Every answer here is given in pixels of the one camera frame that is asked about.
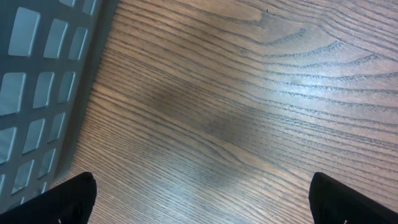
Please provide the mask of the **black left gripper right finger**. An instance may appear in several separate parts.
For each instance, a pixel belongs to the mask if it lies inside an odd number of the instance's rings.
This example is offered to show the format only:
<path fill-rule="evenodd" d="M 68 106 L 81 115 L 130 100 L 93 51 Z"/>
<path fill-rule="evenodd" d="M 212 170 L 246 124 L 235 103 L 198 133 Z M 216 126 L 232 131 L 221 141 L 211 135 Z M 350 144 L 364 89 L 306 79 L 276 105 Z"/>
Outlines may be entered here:
<path fill-rule="evenodd" d="M 371 198 L 316 172 L 308 199 L 315 224 L 397 224 L 397 213 Z"/>

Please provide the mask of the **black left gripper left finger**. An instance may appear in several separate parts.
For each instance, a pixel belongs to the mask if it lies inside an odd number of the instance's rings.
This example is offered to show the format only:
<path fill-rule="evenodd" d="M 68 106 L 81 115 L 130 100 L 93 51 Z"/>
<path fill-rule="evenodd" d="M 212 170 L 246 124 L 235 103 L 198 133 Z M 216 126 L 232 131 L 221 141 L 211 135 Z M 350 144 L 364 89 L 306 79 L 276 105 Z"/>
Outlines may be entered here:
<path fill-rule="evenodd" d="M 97 195 L 90 172 L 44 192 L 22 205 L 1 214 L 1 224 L 10 223 L 88 223 Z"/>

